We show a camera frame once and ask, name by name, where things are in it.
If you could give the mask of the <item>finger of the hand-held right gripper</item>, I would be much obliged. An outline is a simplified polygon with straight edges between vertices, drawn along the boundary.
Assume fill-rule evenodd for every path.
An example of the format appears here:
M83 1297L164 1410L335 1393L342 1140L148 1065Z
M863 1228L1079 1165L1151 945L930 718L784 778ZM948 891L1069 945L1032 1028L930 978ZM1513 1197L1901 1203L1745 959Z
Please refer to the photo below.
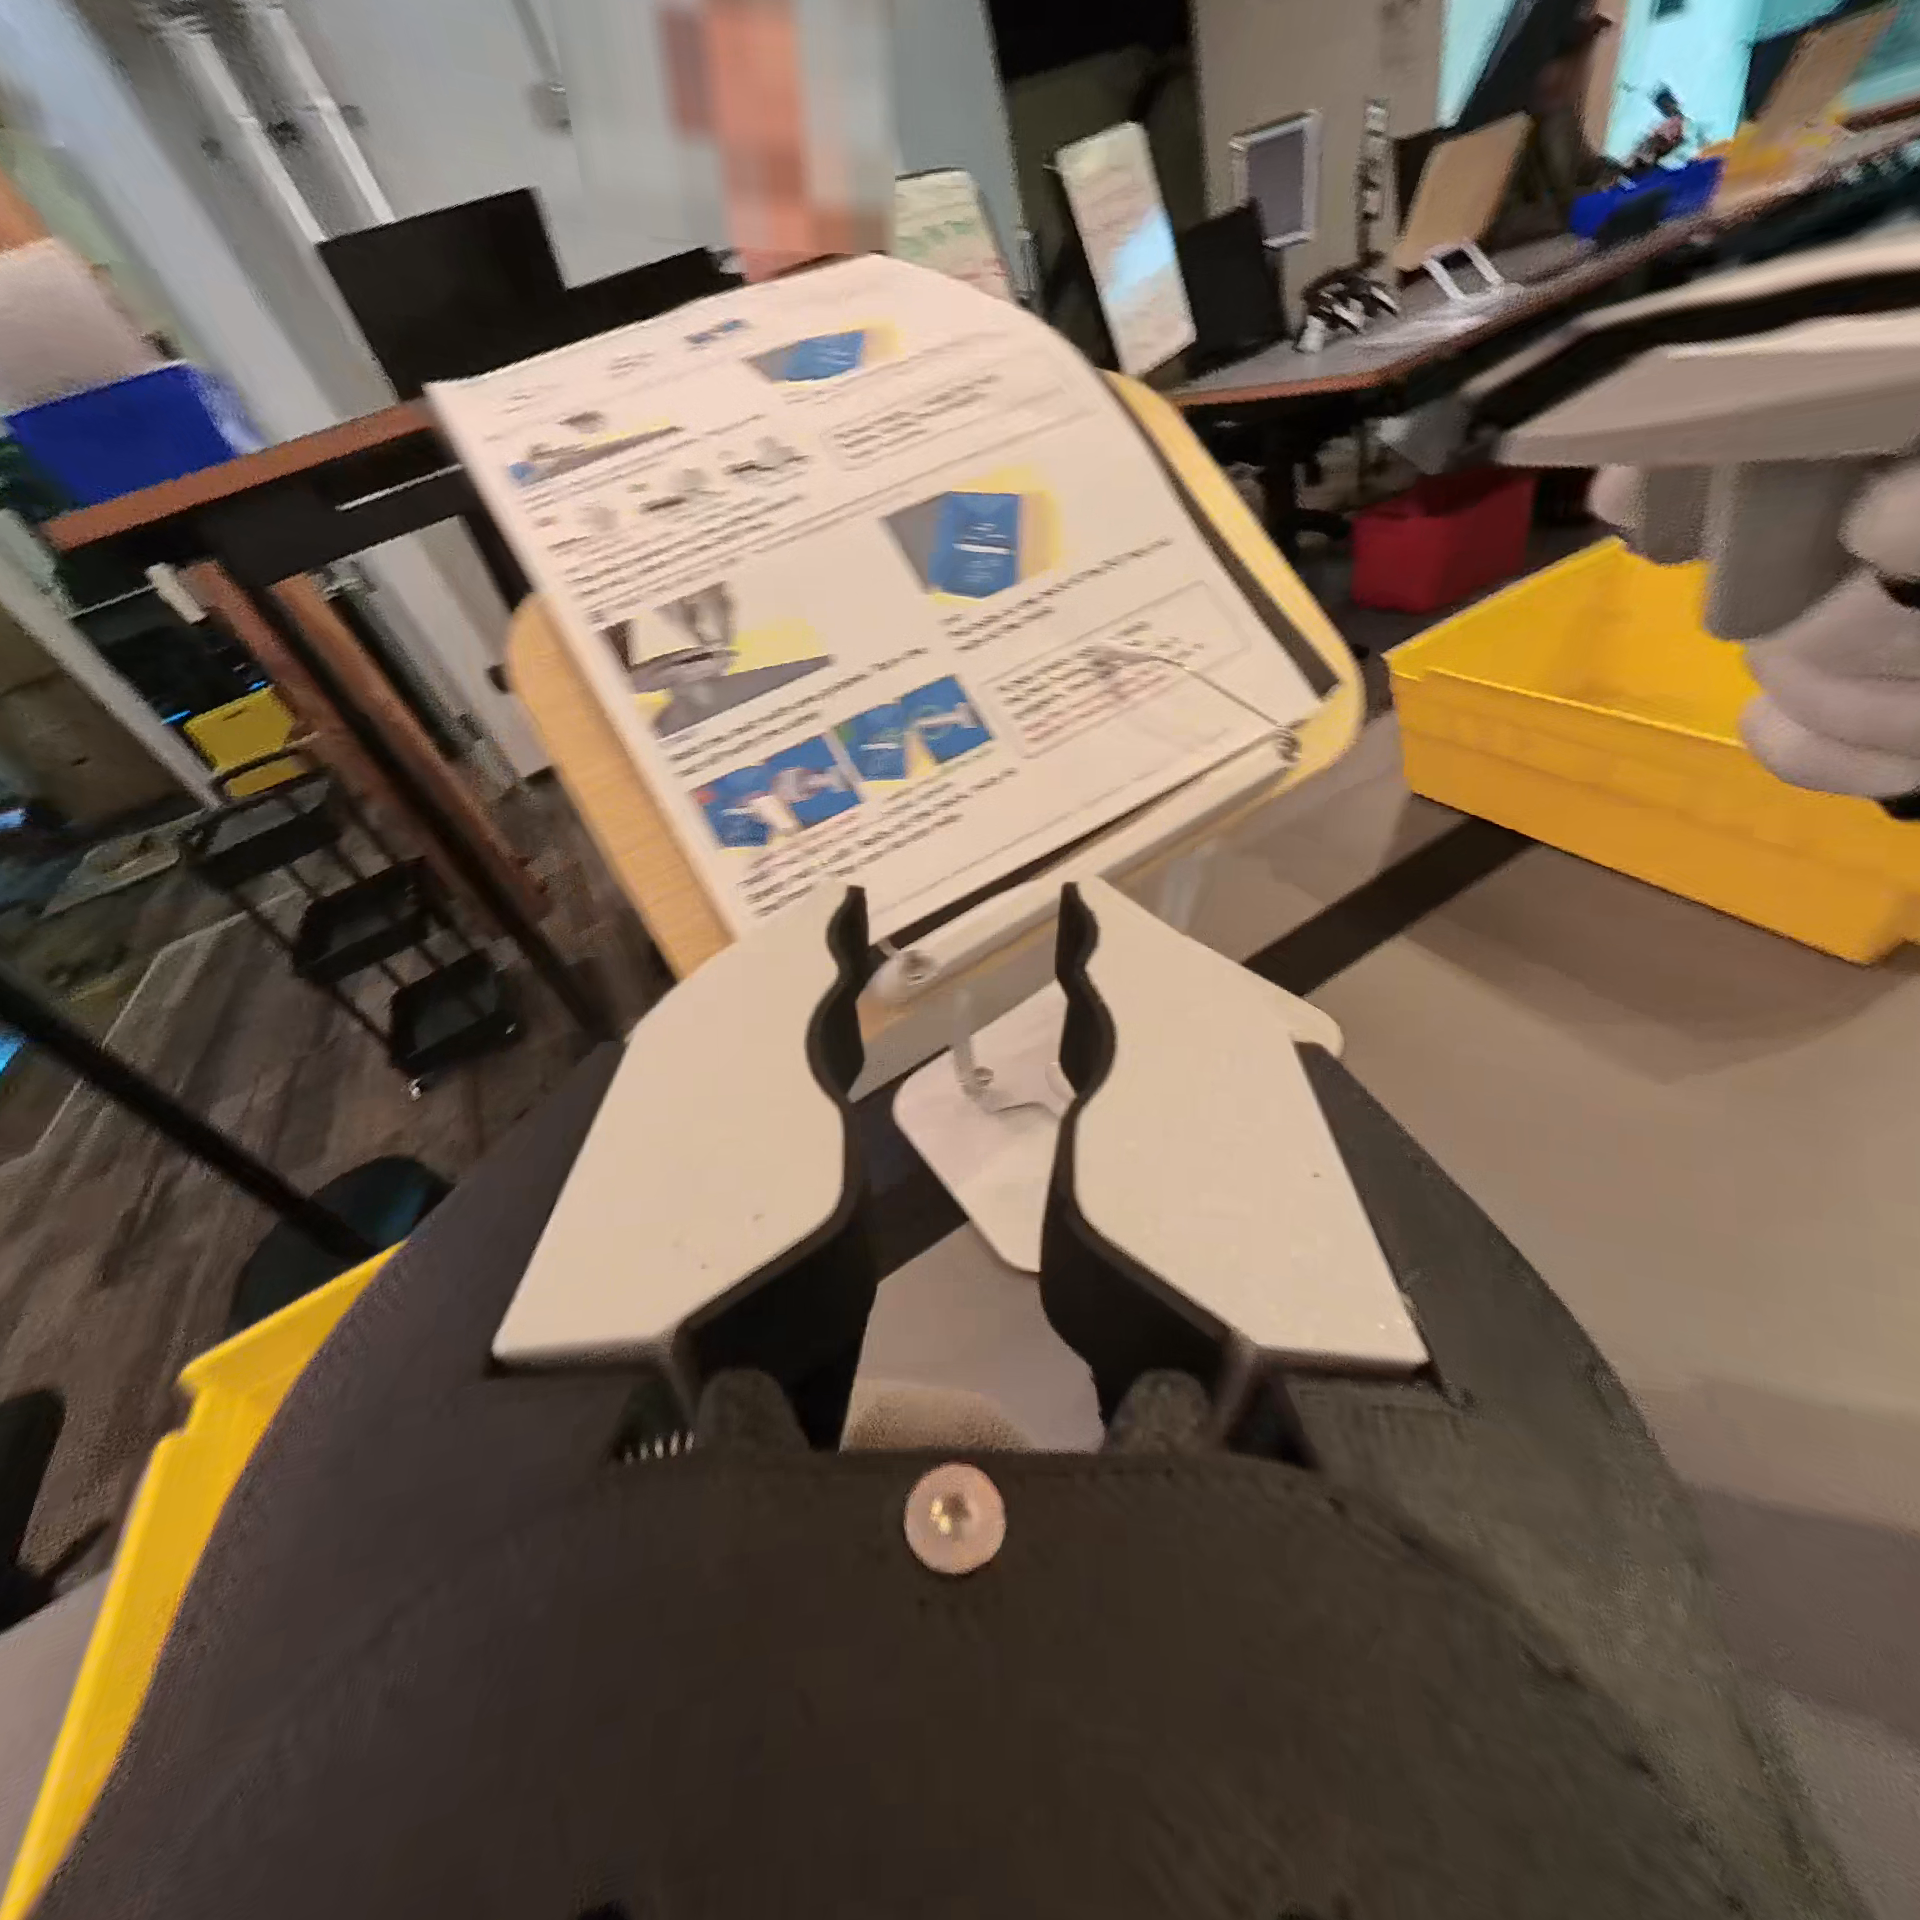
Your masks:
M1588 310L1460 387L1460 432L1497 440L1657 347L1729 345L1916 308L1916 232L1875 230Z
M1916 322L1809 320L1631 358L1501 434L1508 466L1842 465L1916 449Z

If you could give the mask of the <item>person's right hand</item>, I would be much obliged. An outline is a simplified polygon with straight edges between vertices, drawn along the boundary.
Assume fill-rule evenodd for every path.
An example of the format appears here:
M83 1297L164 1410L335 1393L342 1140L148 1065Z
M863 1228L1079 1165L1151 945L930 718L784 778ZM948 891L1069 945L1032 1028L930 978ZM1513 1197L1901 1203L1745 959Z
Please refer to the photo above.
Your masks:
M1745 648L1743 742L1788 787L1916 820L1916 461L1885 466L1842 520L1848 569Z

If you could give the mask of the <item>spare black grippers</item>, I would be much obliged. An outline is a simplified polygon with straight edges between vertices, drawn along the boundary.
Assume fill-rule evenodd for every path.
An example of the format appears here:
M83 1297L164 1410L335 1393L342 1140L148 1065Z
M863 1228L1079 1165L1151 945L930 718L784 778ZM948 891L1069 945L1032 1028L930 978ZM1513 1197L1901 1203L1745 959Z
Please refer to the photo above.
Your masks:
M1372 265L1343 265L1316 276L1299 295L1299 327L1289 338L1299 355L1323 355L1355 342L1370 328L1398 322L1404 300Z

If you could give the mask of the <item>small blue bin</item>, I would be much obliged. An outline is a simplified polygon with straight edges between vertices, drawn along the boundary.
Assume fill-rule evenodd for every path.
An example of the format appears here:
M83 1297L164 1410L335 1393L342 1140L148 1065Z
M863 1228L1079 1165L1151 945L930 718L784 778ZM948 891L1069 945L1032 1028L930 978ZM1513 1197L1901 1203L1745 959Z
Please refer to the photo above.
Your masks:
M1719 174L1724 156L1714 153L1615 178L1571 202L1568 234L1591 249L1613 249L1657 227L1688 221L1714 204Z

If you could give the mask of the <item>whiteboard easel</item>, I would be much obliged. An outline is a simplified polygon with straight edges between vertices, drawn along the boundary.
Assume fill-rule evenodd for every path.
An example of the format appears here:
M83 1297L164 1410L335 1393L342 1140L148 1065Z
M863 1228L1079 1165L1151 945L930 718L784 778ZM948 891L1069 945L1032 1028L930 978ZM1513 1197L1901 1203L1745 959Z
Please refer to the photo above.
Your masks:
M1141 121L1056 149L1056 173L1114 370L1147 378L1196 345L1159 166Z

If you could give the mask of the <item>yellow plastic bin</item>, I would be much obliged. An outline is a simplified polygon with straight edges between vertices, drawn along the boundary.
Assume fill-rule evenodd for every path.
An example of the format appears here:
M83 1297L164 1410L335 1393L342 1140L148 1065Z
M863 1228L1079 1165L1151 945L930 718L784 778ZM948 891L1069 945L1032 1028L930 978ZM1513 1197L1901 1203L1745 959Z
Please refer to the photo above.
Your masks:
M308 1362L401 1243L220 1342L178 1375L183 1415L159 1437L119 1534L114 1570L49 1760L4 1890L4 1916L32 1916L96 1806L226 1499Z
M1395 648L1406 787L1850 964L1916 945L1916 826L1751 757L1708 583L1598 541Z

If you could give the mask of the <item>brown edged desk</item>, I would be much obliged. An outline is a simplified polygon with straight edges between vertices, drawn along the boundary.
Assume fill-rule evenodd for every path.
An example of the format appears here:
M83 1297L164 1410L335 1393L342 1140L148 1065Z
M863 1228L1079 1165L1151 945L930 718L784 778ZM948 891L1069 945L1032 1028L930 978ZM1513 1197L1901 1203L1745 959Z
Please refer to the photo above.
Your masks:
M387 804L442 878L537 970L595 1042L616 1041L599 984L542 929L542 891L493 826L382 665L323 605L317 572L379 545L457 524L480 547L503 608L527 576L451 453L427 401L325 425L220 466L148 486L42 525L57 553L95 547L129 568L170 568L258 665L309 696L347 738L345 773Z

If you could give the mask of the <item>large blue bin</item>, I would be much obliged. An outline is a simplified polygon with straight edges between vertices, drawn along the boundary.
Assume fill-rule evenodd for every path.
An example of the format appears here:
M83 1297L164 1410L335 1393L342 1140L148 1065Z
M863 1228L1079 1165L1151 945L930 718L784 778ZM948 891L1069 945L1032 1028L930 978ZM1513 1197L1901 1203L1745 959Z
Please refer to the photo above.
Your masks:
M96 506L270 444L230 382L186 360L4 419L72 506Z

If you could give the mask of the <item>beige document stand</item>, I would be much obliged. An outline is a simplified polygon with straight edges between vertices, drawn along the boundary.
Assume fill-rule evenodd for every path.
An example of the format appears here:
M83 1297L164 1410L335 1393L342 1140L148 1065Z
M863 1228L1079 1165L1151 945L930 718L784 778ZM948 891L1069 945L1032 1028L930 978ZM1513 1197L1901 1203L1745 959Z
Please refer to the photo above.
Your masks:
M1510 114L1437 140L1416 183L1388 262L1422 276L1450 310L1490 300L1508 282L1482 251L1527 143L1532 117Z
M1803 27L1791 49L1775 59L1760 107L1745 127L1757 140L1791 140L1836 121L1838 102L1880 40L1906 13L1906 4L1842 11Z

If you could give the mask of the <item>grey desk wood edge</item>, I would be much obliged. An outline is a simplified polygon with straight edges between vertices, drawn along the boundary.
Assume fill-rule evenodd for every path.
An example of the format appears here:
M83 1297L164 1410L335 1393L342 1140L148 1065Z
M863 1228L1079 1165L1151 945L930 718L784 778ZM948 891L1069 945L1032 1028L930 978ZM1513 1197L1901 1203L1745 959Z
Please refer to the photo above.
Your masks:
M1264 506L1296 515L1323 451L1454 394L1548 333L1714 274L1751 249L1797 251L1829 230L1867 230L1916 190L1916 114L1842 127L1791 153L1775 178L1738 183L1735 202L1646 227L1613 249L1554 237L1497 258L1488 298L1447 300L1422 282L1398 320L1316 355L1287 342L1176 386L1171 404L1226 465L1254 465Z

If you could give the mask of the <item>framed sign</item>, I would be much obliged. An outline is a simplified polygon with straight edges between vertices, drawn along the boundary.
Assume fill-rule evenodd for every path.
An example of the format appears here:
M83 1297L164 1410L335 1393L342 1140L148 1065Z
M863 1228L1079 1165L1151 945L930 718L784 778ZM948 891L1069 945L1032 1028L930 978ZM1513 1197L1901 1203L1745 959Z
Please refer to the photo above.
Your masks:
M1323 208L1323 114L1299 110L1229 137L1234 204L1254 209L1264 251L1316 237Z

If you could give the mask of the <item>white page ledge bar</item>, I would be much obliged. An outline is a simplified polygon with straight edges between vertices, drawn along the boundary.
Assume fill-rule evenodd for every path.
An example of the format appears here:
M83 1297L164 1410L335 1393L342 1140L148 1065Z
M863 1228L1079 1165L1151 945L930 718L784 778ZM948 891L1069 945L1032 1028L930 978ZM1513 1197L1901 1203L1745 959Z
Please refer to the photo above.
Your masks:
M990 891L976 906L917 938L899 938L877 962L860 992L860 1034L877 1041L944 990L972 984L998 964L1020 940L1041 933L1058 912L1058 891L1079 881L1141 881L1188 853L1219 844L1261 804L1294 791L1308 778L1302 755L1282 755L1282 742L1259 742L1196 781L1176 787L1118 825L1109 825L1069 853L1042 855L1020 881Z

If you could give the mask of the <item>red floor bin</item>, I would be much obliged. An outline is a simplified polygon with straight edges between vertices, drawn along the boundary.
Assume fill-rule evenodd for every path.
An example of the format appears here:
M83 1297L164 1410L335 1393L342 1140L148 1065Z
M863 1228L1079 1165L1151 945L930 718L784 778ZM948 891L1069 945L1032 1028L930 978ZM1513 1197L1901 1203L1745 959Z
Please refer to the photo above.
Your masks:
M1360 506L1351 601L1427 614L1464 605L1526 569L1538 474L1476 466L1426 475Z

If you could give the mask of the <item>black stepped panel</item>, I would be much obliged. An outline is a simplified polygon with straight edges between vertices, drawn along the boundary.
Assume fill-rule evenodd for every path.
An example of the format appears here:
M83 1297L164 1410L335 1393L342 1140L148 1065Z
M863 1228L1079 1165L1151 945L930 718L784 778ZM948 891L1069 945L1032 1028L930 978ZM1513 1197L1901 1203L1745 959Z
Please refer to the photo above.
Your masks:
M325 237L317 260L397 399L743 284L707 249L569 284L527 185Z

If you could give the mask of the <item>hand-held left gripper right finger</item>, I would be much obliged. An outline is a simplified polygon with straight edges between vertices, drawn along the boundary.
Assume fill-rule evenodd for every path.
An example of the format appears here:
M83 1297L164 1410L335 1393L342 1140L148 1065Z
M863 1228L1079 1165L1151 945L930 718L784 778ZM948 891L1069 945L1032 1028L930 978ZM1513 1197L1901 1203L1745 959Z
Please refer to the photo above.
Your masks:
M1056 980L1042 1317L1106 1437L1171 1397L1209 1441L1307 1453L1296 1377L1427 1377L1308 1073L1336 1062L1312 1009L1106 881L1061 891Z

